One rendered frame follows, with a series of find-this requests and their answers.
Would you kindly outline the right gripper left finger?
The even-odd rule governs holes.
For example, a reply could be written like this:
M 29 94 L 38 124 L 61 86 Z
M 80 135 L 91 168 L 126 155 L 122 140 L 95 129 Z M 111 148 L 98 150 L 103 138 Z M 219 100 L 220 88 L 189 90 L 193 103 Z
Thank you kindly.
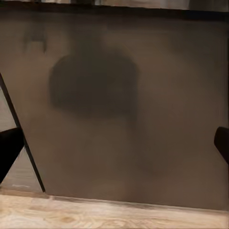
M 0 132 L 0 184 L 24 145 L 21 127 Z

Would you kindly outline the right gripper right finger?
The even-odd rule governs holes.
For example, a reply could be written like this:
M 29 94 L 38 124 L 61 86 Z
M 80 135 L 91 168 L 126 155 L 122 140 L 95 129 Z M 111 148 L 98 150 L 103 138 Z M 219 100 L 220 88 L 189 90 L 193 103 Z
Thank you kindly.
M 218 127 L 215 133 L 214 144 L 229 165 L 229 129 Z

